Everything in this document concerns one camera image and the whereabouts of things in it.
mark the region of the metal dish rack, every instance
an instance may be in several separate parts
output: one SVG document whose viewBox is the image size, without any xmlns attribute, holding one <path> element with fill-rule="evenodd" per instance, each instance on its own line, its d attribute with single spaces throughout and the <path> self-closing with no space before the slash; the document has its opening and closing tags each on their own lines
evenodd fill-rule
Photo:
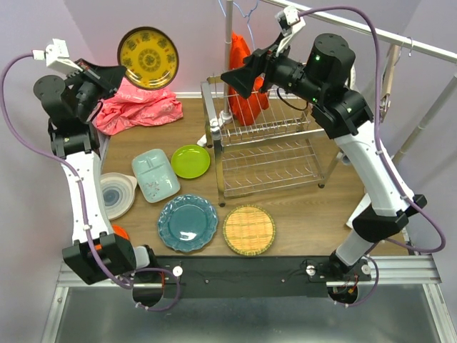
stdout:
<svg viewBox="0 0 457 343">
<path fill-rule="evenodd" d="M 226 199 L 257 192 L 295 188 L 298 185 L 325 185 L 334 170 L 336 156 L 324 171 L 311 144 L 312 138 L 325 136 L 305 111 L 292 109 L 269 91 L 268 108 L 261 110 L 255 122 L 241 126 L 234 119 L 219 125 L 217 114 L 229 105 L 229 99 L 238 94 L 224 96 L 224 86 L 218 76 L 201 84 L 204 103 L 205 132 L 208 147 L 214 147 L 219 205 Z M 294 106 L 304 101 L 287 99 Z"/>
</svg>

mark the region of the teal scalloped plate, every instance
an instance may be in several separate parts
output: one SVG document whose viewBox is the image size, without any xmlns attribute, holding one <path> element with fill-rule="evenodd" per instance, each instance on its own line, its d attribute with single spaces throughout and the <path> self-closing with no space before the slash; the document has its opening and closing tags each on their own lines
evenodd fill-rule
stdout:
<svg viewBox="0 0 457 343">
<path fill-rule="evenodd" d="M 217 213 L 206 199 L 180 195 L 162 210 L 157 226 L 164 244 L 178 252 L 200 250 L 216 233 Z"/>
</svg>

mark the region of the white wall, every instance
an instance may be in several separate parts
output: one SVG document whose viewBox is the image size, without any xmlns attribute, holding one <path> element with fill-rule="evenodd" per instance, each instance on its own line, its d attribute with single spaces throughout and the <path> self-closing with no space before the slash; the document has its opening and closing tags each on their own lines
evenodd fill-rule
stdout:
<svg viewBox="0 0 457 343">
<path fill-rule="evenodd" d="M 18 54 L 66 39 L 72 56 L 92 55 L 61 0 L 4 0 L 0 67 Z M 17 129 L 50 151 L 47 115 L 35 98 L 35 81 L 50 74 L 26 60 L 6 80 L 6 105 Z M 40 342 L 61 261 L 71 243 L 71 206 L 61 167 L 16 142 L 0 120 L 0 342 Z"/>
<path fill-rule="evenodd" d="M 457 3 L 454 0 L 423 0 L 405 35 L 457 52 Z M 395 152 L 421 120 L 451 77 L 456 66 L 407 51 L 399 61 L 393 83 L 392 108 L 382 128 L 389 151 Z M 446 249 L 434 254 L 443 280 L 442 290 L 454 324 L 457 323 L 457 93 L 436 115 L 400 163 L 409 186 L 428 199 L 426 211 L 437 219 L 448 239 Z M 420 247 L 437 247 L 439 238 L 421 217 L 411 219 L 410 235 Z"/>
<path fill-rule="evenodd" d="M 174 41 L 180 57 L 179 72 L 171 83 L 174 91 L 199 91 L 200 81 L 220 74 L 224 66 L 224 16 L 217 0 L 64 0 L 89 45 L 96 62 L 116 64 L 116 51 L 122 36 L 138 26 L 152 26 L 164 31 Z M 255 0 L 238 0 L 246 13 Z M 340 0 L 298 0 L 307 6 L 340 4 Z M 420 0 L 345 0 L 374 20 L 377 27 L 402 32 Z M 280 8 L 260 3 L 252 14 L 251 25 L 257 47 L 271 44 L 279 34 L 274 14 Z M 233 30 L 243 34 L 251 45 L 246 20 L 233 8 Z M 347 18 L 360 20 L 356 14 L 337 11 Z M 358 86 L 364 88 L 373 77 L 373 42 L 369 36 L 309 19 L 307 27 L 293 44 L 291 57 L 305 61 L 316 36 L 323 31 L 344 35 L 358 58 Z"/>
</svg>

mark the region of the blue wire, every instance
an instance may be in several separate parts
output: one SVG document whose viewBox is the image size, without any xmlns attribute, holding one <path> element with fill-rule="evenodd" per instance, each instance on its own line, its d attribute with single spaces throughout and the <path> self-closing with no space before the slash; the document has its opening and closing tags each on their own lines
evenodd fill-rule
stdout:
<svg viewBox="0 0 457 343">
<path fill-rule="evenodd" d="M 219 6 L 221 7 L 222 13 L 224 14 L 224 16 L 226 16 L 226 12 L 224 11 L 224 6 L 222 6 L 221 0 L 218 0 L 218 1 L 219 1 Z M 260 2 L 260 0 L 257 0 L 256 5 L 255 5 L 251 10 L 249 10 L 249 13 L 247 13 L 247 14 L 244 14 L 244 13 L 243 13 L 243 10 L 241 9 L 241 7 L 240 7 L 236 2 L 233 2 L 233 5 L 235 5 L 236 8 L 240 11 L 241 16 L 242 16 L 243 18 L 247 18 L 247 19 L 248 19 L 248 21 L 247 21 L 246 23 L 247 23 L 247 25 L 248 25 L 249 34 L 251 35 L 252 48 L 253 48 L 253 50 L 256 49 L 256 44 L 254 43 L 254 36 L 253 36 L 253 34 L 252 34 L 251 25 L 250 25 L 249 22 L 250 22 L 250 20 L 251 20 L 251 14 L 252 14 L 252 12 L 254 12 L 254 11 L 257 9 L 257 6 L 258 6 L 258 3 L 259 3 L 259 2 Z"/>
</svg>

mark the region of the orange bag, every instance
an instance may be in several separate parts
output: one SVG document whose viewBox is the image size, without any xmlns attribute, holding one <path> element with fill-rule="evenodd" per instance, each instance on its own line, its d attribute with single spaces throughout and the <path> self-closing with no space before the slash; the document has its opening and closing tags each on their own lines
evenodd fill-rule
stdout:
<svg viewBox="0 0 457 343">
<path fill-rule="evenodd" d="M 249 56 L 251 52 L 242 36 L 234 32 L 231 34 L 231 51 L 230 51 L 230 70 L 240 68 L 244 65 L 243 59 Z M 254 91 L 258 91 L 263 84 L 263 79 L 258 77 L 254 82 Z M 228 89 L 228 103 L 233 115 L 238 119 L 241 125 L 252 125 L 260 114 L 262 109 L 268 108 L 267 93 L 255 93 L 248 99 L 237 95 L 233 88 Z"/>
</svg>

